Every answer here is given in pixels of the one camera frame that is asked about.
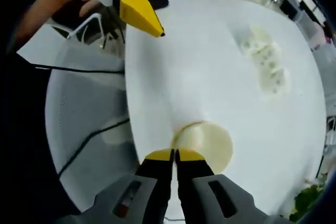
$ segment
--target rectangular slot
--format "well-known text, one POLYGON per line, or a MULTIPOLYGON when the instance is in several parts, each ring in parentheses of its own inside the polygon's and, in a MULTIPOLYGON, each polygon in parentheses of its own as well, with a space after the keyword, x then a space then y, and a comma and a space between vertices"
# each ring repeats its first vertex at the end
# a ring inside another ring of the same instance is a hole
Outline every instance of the rectangular slot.
POLYGON ((221 207, 225 218, 230 218, 237 213, 237 208, 232 203, 229 195, 218 181, 209 182, 211 190, 214 192, 218 204, 221 207))

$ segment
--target background furniture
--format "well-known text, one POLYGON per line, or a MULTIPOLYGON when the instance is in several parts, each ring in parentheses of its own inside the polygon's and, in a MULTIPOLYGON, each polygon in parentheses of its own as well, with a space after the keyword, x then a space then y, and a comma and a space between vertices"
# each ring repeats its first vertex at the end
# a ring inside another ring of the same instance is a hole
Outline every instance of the background furniture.
MULTIPOLYGON (((305 38, 289 19, 254 3, 169 1, 158 11, 165 37, 127 31, 126 85, 139 161, 169 147, 188 123, 217 123, 233 141, 224 174, 250 192, 259 209, 276 213, 304 179, 315 177, 323 151, 323 87, 305 38), (260 91, 253 64, 239 50, 250 24, 261 25, 281 48, 291 82, 283 97, 260 91)), ((178 205, 176 196, 171 202, 178 205)), ((180 218, 182 210, 168 209, 167 216, 180 218)))
POLYGON ((315 17, 314 13, 309 9, 309 7, 306 5, 306 3, 303 0, 300 1, 300 5, 299 6, 300 6, 301 10, 303 10, 303 11, 305 11, 307 13, 307 15, 309 16, 309 18, 312 21, 314 21, 314 22, 318 23, 319 25, 321 25, 321 23, 319 22, 319 20, 315 17))
POLYGON ((295 0, 283 0, 280 5, 280 9, 291 20, 298 19, 300 13, 302 12, 295 0))
POLYGON ((70 27, 61 25, 61 24, 57 23, 56 21, 54 21, 52 18, 48 19, 46 24, 52 26, 53 28, 57 28, 57 29, 60 29, 62 31, 65 31, 67 34, 69 34, 73 31, 73 29, 71 29, 70 27))

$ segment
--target white table surface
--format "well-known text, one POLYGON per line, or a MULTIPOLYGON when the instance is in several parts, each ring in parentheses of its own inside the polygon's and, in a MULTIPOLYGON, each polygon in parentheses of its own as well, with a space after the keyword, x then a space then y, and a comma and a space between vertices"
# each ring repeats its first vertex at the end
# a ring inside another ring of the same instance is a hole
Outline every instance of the white table surface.
MULTIPOLYGON (((169 147, 181 126, 215 122, 233 141, 223 174, 259 209, 276 213, 305 178, 315 177, 323 150, 323 88, 307 42, 292 21, 254 3, 169 1, 157 12, 165 37, 127 29, 126 85, 139 160, 169 147), (291 81, 281 97, 265 97, 238 49, 234 38, 250 24, 262 25, 281 48, 291 81)), ((171 201, 178 203, 176 194, 171 201)))

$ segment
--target black cable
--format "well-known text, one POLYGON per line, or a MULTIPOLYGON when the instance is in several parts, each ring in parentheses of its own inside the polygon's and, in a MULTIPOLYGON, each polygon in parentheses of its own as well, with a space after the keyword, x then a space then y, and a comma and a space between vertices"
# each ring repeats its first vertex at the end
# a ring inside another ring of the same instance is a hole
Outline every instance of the black cable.
POLYGON ((101 129, 101 130, 97 130, 97 131, 93 131, 91 132, 85 139, 84 141, 80 144, 80 146, 78 147, 78 149, 74 152, 74 154, 70 157, 70 159, 68 160, 68 162, 62 167, 61 171, 57 174, 58 178, 60 178, 62 176, 62 174, 65 172, 65 170, 75 161, 76 157, 81 153, 81 151, 84 149, 84 147, 89 143, 89 141, 94 137, 97 136, 100 133, 103 133, 105 131, 111 130, 115 127, 118 127, 122 124, 125 124, 127 122, 129 122, 129 118, 121 121, 119 123, 116 123, 112 126, 109 126, 105 129, 101 129))
POLYGON ((122 41, 124 42, 124 44, 126 43, 125 42, 125 37, 124 37, 124 34, 122 33, 122 30, 121 30, 121 26, 118 24, 118 28, 119 28, 119 31, 121 33, 121 38, 122 38, 122 41))
POLYGON ((111 70, 80 70, 80 69, 73 69, 73 68, 63 68, 63 67, 56 67, 56 66, 48 66, 48 65, 40 65, 40 64, 32 64, 36 68, 46 68, 46 69, 56 69, 62 71, 69 71, 69 72, 80 72, 80 73, 119 73, 125 74, 124 71, 111 71, 111 70))
POLYGON ((167 217, 164 217, 168 221, 185 221, 185 219, 169 219, 167 217))
POLYGON ((324 160, 324 155, 322 155, 321 162, 320 162, 320 166, 319 166, 319 169, 317 170, 317 173, 316 173, 316 176, 315 176, 315 178, 318 178, 318 177, 319 177, 319 174, 320 174, 320 169, 321 169, 321 166, 322 166, 323 160, 324 160))

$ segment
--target green plant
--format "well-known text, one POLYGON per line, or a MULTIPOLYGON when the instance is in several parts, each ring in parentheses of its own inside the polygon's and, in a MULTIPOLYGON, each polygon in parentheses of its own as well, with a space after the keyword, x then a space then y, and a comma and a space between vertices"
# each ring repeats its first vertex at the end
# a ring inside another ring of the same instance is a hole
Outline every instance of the green plant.
POLYGON ((312 185, 302 190, 295 198, 295 208, 292 214, 289 216, 289 220, 297 222, 307 212, 309 212, 317 203, 318 199, 323 193, 326 183, 327 175, 323 174, 320 177, 321 183, 318 185, 312 185))

